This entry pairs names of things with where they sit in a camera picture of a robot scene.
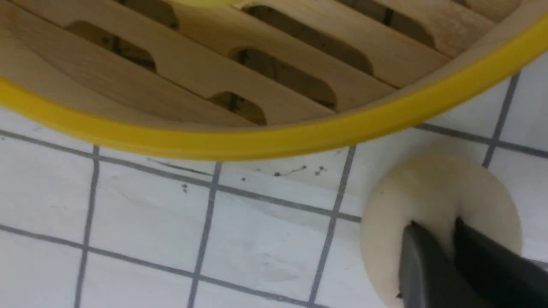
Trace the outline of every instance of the yellow rim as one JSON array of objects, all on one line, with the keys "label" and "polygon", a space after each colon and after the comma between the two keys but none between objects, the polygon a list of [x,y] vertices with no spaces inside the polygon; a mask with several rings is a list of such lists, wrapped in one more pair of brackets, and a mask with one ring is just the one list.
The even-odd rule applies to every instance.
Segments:
[{"label": "yellow rim", "polygon": [[0,79],[0,102],[77,138],[146,155],[244,160],[300,155],[357,144],[442,113],[517,72],[548,50],[548,16],[488,56],[436,84],[359,113],[288,127],[191,132],[137,127],[42,99]]}]

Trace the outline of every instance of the gray grout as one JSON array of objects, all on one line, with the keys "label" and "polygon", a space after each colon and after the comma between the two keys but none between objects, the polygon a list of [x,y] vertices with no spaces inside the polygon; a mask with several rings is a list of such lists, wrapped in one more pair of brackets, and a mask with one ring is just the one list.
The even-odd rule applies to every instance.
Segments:
[{"label": "gray grout", "polygon": [[[450,136],[450,137],[454,137],[454,138],[459,138],[459,139],[463,139],[463,140],[467,140],[467,141],[472,141],[472,142],[476,142],[476,143],[479,143],[479,144],[486,144],[486,145],[496,144],[496,146],[501,148],[501,149],[506,149],[506,150],[509,150],[509,151],[518,152],[518,153],[522,153],[522,154],[525,154],[525,155],[530,155],[530,156],[535,156],[535,157],[548,159],[548,151],[544,151],[544,150],[540,150],[540,149],[534,149],[534,148],[528,147],[528,146],[512,144],[512,143],[504,142],[504,141],[494,142],[492,139],[487,138],[487,137],[474,135],[474,134],[470,134],[470,133],[466,133],[466,132],[461,132],[461,131],[454,130],[454,129],[439,127],[439,126],[435,126],[435,125],[427,124],[427,123],[420,124],[420,125],[416,126],[415,128],[420,129],[420,130],[424,130],[424,131],[427,131],[427,132],[433,132],[433,133],[437,133],[437,134],[441,134],[441,135],[446,135],[446,136]],[[30,138],[30,137],[23,136],[23,135],[20,135],[20,134],[7,132],[7,131],[1,130],[1,129],[0,129],[0,135],[4,135],[4,136],[7,136],[9,138],[16,139],[16,140],[29,142],[31,144],[47,147],[47,148],[54,149],[54,150],[59,150],[59,151],[62,151],[62,152],[71,153],[71,154],[86,157],[86,158],[96,158],[100,162],[112,163],[112,164],[116,164],[116,165],[119,165],[119,166],[128,167],[128,168],[131,168],[131,169],[139,170],[139,171],[142,171],[142,172],[145,172],[145,173],[148,173],[148,174],[157,175],[157,176],[167,178],[167,179],[182,181],[182,182],[186,182],[186,183],[189,183],[189,184],[194,184],[194,185],[202,186],[202,187],[206,187],[206,188],[211,187],[211,183],[208,182],[208,181],[198,180],[198,179],[195,179],[195,178],[192,178],[192,177],[189,177],[189,176],[163,171],[163,170],[160,170],[160,169],[156,169],[156,168],[144,166],[144,165],[141,165],[141,164],[125,161],[123,159],[111,158],[111,157],[106,157],[106,156],[101,156],[101,155],[94,156],[91,153],[74,150],[74,149],[71,149],[71,148],[68,148],[68,147],[59,146],[59,145],[56,145],[56,144],[52,144],[50,142],[38,140],[38,139],[35,139],[35,138]],[[285,206],[285,207],[289,207],[289,208],[295,208],[295,209],[304,210],[304,211],[317,213],[317,214],[322,214],[322,215],[327,215],[327,216],[332,216],[333,215],[332,211],[329,211],[329,210],[326,210],[326,209],[316,208],[316,207],[313,207],[313,206],[309,206],[307,204],[302,204],[302,203],[287,201],[287,200],[283,200],[283,199],[279,199],[279,198],[275,198],[275,197],[265,196],[265,195],[261,195],[261,194],[258,194],[258,193],[249,192],[249,191],[245,191],[245,190],[241,190],[241,189],[237,189],[237,188],[233,188],[233,187],[228,187],[228,186],[224,186],[224,185],[219,185],[218,190],[223,191],[223,192],[227,192],[227,193],[230,193],[230,194],[233,194],[233,195],[238,195],[238,196],[247,197],[247,198],[251,198],[251,199],[257,199],[259,201],[269,202],[269,203],[273,203],[273,204],[277,204],[277,205]],[[361,218],[358,217],[358,216],[348,215],[348,214],[344,214],[344,213],[337,214],[337,217],[340,218],[340,219],[353,221],[353,222],[361,221]]]},{"label": "gray grout", "polygon": [[276,205],[287,207],[287,208],[292,208],[292,209],[297,209],[297,210],[303,210],[303,211],[306,211],[306,212],[316,213],[316,214],[320,214],[320,215],[331,216],[333,214],[332,210],[313,207],[313,206],[309,206],[307,204],[292,202],[292,201],[288,201],[288,200],[284,200],[284,199],[280,199],[280,198],[276,198],[276,197],[265,196],[265,195],[261,195],[259,193],[250,192],[250,191],[246,191],[246,190],[240,190],[240,189],[225,186],[225,185],[219,185],[218,191],[226,192],[226,193],[229,193],[231,195],[240,196],[240,197],[244,197],[244,198],[249,198],[249,199],[253,199],[253,200],[257,200],[257,201],[272,203],[272,204],[276,204]]},{"label": "gray grout", "polygon": [[514,94],[516,93],[517,85],[520,82],[520,72],[512,76],[510,79],[510,84],[508,85],[508,91],[506,92],[506,96],[504,97],[503,106],[500,110],[499,119],[496,123],[495,132],[493,134],[492,138],[492,144],[489,145],[489,149],[487,150],[487,153],[485,155],[485,159],[483,161],[483,166],[485,168],[489,168],[489,165],[491,164],[491,161],[493,160],[493,155],[495,154],[496,150],[496,143],[500,140],[500,136],[503,134],[504,124],[506,123],[506,118],[508,118],[508,112],[510,111],[510,106],[512,105],[512,101],[514,98]]},{"label": "gray grout", "polygon": [[[260,297],[265,298],[265,299],[281,301],[281,302],[284,302],[284,303],[289,303],[289,304],[294,304],[294,305],[299,305],[299,306],[307,306],[308,307],[308,302],[307,301],[292,299],[292,298],[289,298],[287,296],[273,294],[273,293],[270,293],[270,292],[259,291],[259,290],[239,286],[237,284],[233,284],[233,283],[230,283],[230,282],[222,281],[222,280],[219,280],[219,279],[207,277],[207,276],[200,276],[200,281],[209,282],[209,283],[215,284],[217,286],[221,286],[221,287],[225,287],[225,288],[228,288],[228,289],[240,291],[240,292],[247,293],[247,294],[250,294],[250,295],[260,296]],[[325,307],[325,306],[314,305],[313,307]]]},{"label": "gray grout", "polygon": [[548,159],[548,151],[537,150],[532,147],[528,147],[524,145],[517,145],[509,142],[499,141],[497,143],[497,147],[501,149],[509,150],[512,152],[519,152],[525,155]]},{"label": "gray grout", "polygon": [[68,247],[72,247],[72,248],[82,249],[84,247],[80,243],[72,242],[72,241],[69,241],[67,239],[62,239],[62,238],[58,238],[58,237],[54,237],[54,236],[48,236],[48,235],[41,235],[41,234],[38,234],[38,233],[25,231],[25,230],[17,229],[17,228],[10,227],[10,226],[0,225],[0,231],[4,231],[6,233],[12,233],[12,234],[16,234],[16,235],[20,235],[20,236],[24,236],[24,237],[28,237],[28,238],[37,239],[37,240],[43,241],[43,242],[49,242],[49,243],[53,243],[53,244],[68,246]]},{"label": "gray grout", "polygon": [[445,136],[449,136],[449,137],[454,137],[454,138],[458,138],[458,139],[463,139],[463,140],[466,140],[466,141],[476,142],[476,143],[480,143],[480,144],[491,145],[493,143],[493,140],[491,138],[488,138],[488,137],[483,137],[483,136],[474,135],[474,134],[470,134],[470,133],[466,133],[466,132],[461,132],[459,130],[454,130],[454,129],[450,129],[450,128],[436,126],[436,125],[428,124],[428,123],[419,124],[419,125],[415,126],[415,128],[420,129],[420,130],[424,130],[426,132],[436,133],[436,134],[445,135]]},{"label": "gray grout", "polygon": [[3,130],[3,129],[0,129],[0,135],[6,136],[8,138],[15,139],[15,140],[25,141],[25,142],[28,142],[28,143],[31,143],[31,144],[47,147],[47,148],[52,149],[52,150],[58,150],[58,151],[61,151],[61,152],[66,152],[66,153],[70,153],[70,154],[74,154],[74,155],[78,155],[78,156],[83,156],[83,157],[86,157],[86,158],[93,158],[92,153],[71,149],[71,148],[66,147],[66,146],[53,144],[53,143],[43,141],[43,140],[39,140],[39,139],[36,139],[36,138],[23,136],[21,134],[15,134],[15,133]]},{"label": "gray grout", "polygon": [[163,271],[163,272],[169,272],[169,273],[173,273],[173,274],[176,274],[176,275],[185,276],[185,277],[189,277],[189,278],[194,278],[194,276],[195,276],[193,272],[189,272],[189,271],[185,271],[185,270],[181,270],[181,269],[176,269],[176,268],[170,267],[170,266],[155,264],[155,263],[152,263],[152,262],[132,258],[130,256],[126,256],[126,255],[123,255],[123,254],[110,252],[108,250],[89,247],[88,251],[90,253],[94,253],[94,254],[98,254],[98,255],[102,255],[102,256],[107,256],[109,258],[113,258],[113,259],[125,261],[125,262],[128,262],[128,263],[148,267],[149,269],[155,269],[155,270],[159,270],[159,271]]},{"label": "gray grout", "polygon": [[[99,155],[99,147],[93,146],[93,155]],[[79,308],[82,301],[82,288],[84,285],[85,267],[88,262],[89,239],[92,234],[93,213],[95,211],[95,196],[97,191],[97,182],[99,181],[99,161],[93,159],[93,175],[92,183],[89,190],[88,215],[85,221],[84,240],[82,246],[82,258],[80,260],[80,268],[78,270],[78,278],[76,282],[76,294],[74,307]]]},{"label": "gray grout", "polygon": [[[84,245],[82,245],[80,243],[72,242],[72,241],[69,241],[69,240],[66,240],[66,239],[61,239],[61,238],[57,238],[57,237],[53,237],[53,236],[40,235],[38,233],[24,231],[24,230],[21,230],[21,229],[9,227],[9,226],[4,226],[4,225],[1,225],[1,224],[0,224],[0,231],[4,231],[6,233],[11,233],[11,234],[24,236],[24,237],[28,237],[28,238],[37,239],[37,240],[42,241],[42,242],[49,242],[49,243],[52,243],[52,244],[59,244],[59,245],[63,245],[63,246],[68,246],[68,247],[73,247],[73,248],[78,248],[78,249],[84,249]],[[193,272],[189,272],[189,271],[185,271],[185,270],[181,270],[181,269],[176,269],[176,268],[173,268],[173,267],[164,266],[164,265],[160,265],[160,264],[155,264],[155,263],[152,263],[152,262],[149,262],[149,261],[144,261],[144,260],[132,258],[130,256],[126,256],[126,255],[123,255],[123,254],[118,254],[118,253],[115,253],[115,252],[109,252],[108,250],[103,250],[103,249],[94,248],[94,247],[88,247],[88,252],[93,253],[93,254],[97,254],[97,255],[106,256],[108,258],[113,258],[113,259],[120,260],[120,261],[125,261],[125,262],[135,264],[135,265],[144,266],[144,267],[148,267],[148,268],[151,268],[151,269],[172,273],[172,274],[179,275],[179,276],[184,276],[184,277],[188,277],[188,278],[198,277],[198,279],[200,281],[205,281],[205,282],[214,284],[216,286],[232,289],[232,290],[235,290],[235,291],[244,292],[244,293],[251,294],[251,295],[257,295],[257,296],[263,297],[265,299],[272,299],[272,300],[277,300],[277,301],[281,301],[281,302],[284,302],[284,303],[291,303],[291,304],[296,304],[296,305],[301,305],[301,306],[306,306],[307,305],[307,302],[304,302],[304,301],[301,301],[301,300],[296,300],[296,299],[293,299],[293,298],[289,298],[287,296],[282,296],[282,295],[278,295],[278,294],[274,294],[274,293],[254,290],[254,289],[251,289],[251,288],[247,288],[247,287],[240,286],[240,285],[237,285],[237,284],[234,284],[234,283],[218,280],[218,279],[211,278],[211,277],[208,277],[208,276],[195,275]],[[314,308],[324,308],[324,306],[315,305]]]},{"label": "gray grout", "polygon": [[[211,230],[211,224],[213,219],[213,210],[215,207],[215,196],[217,194],[217,187],[219,186],[219,178],[221,176],[222,163],[215,164],[215,173],[213,174],[213,181],[209,190],[209,202],[207,206],[207,213],[205,215],[204,229],[202,232],[202,239],[200,241],[200,248],[198,250],[198,258],[196,259],[196,268],[194,274],[199,276],[202,272],[202,265],[204,257],[206,255],[207,242],[209,239],[209,231]],[[189,302],[187,308],[193,308],[196,301],[196,292],[198,291],[198,277],[192,279],[192,286],[190,288]]]},{"label": "gray grout", "polygon": [[[337,198],[335,200],[335,205],[333,207],[334,214],[338,214],[340,212],[341,204],[343,203],[344,193],[346,191],[346,184],[348,183],[348,178],[350,177],[350,171],[352,169],[352,163],[354,162],[355,154],[356,154],[356,146],[350,147],[348,150],[348,155],[346,157],[344,169],[342,171],[341,182],[339,185]],[[316,271],[316,276],[314,277],[312,290],[310,291],[309,307],[314,306],[316,301],[316,296],[318,295],[319,284],[322,281],[323,270],[326,268],[327,257],[329,255],[331,243],[333,242],[333,236],[335,235],[336,222],[337,222],[337,217],[333,215],[331,219],[329,220],[329,227],[327,229],[326,241],[323,246],[322,254],[320,255],[320,258],[319,258],[318,269]]]},{"label": "gray grout", "polygon": [[171,172],[168,172],[168,171],[163,171],[163,170],[160,170],[160,169],[144,166],[144,165],[141,165],[141,164],[128,162],[128,161],[125,161],[125,160],[122,160],[122,159],[111,158],[111,157],[106,157],[106,156],[99,155],[98,160],[100,162],[111,163],[111,164],[115,164],[115,165],[118,165],[118,166],[124,166],[124,167],[128,167],[128,168],[131,168],[131,169],[139,170],[139,171],[142,171],[142,172],[145,172],[145,173],[161,176],[161,177],[166,178],[166,179],[182,181],[182,182],[185,182],[185,183],[188,183],[188,184],[193,184],[193,185],[202,186],[202,187],[211,187],[211,182],[209,182],[209,181],[198,180],[198,179],[195,179],[195,178],[191,178],[190,176],[181,175],[181,174],[177,174],[177,173],[171,173]]}]

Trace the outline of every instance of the dirt speck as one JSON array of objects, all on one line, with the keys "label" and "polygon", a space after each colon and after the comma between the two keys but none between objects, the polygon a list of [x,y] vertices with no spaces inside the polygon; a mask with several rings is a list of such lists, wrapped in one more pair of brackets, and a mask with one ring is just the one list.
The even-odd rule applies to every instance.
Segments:
[{"label": "dirt speck", "polygon": [[327,172],[327,169],[326,169],[324,166],[320,166],[320,167],[318,168],[318,171],[314,172],[314,174],[315,174],[316,176],[319,176],[320,174],[322,174],[322,172]]}]

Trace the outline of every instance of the tiled floor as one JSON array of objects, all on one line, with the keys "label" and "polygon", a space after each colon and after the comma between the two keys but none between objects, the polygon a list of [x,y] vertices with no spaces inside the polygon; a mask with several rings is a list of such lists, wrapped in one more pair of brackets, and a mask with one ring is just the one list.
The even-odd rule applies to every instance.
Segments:
[{"label": "tiled floor", "polygon": [[511,191],[548,268],[548,54],[394,135],[290,159],[189,162],[98,148],[0,109],[0,303],[34,307],[382,307],[359,254],[375,183],[421,153]]}]

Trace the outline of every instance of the white dough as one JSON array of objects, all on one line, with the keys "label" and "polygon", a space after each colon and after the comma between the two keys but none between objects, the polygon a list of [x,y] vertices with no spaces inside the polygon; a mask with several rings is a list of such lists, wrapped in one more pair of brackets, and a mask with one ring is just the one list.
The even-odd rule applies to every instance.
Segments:
[{"label": "white dough", "polygon": [[521,254],[522,229],[512,197],[482,166],[451,157],[422,157],[390,171],[377,185],[362,219],[362,255],[387,307],[403,307],[398,270],[403,229],[412,220],[453,256],[456,218]]}]

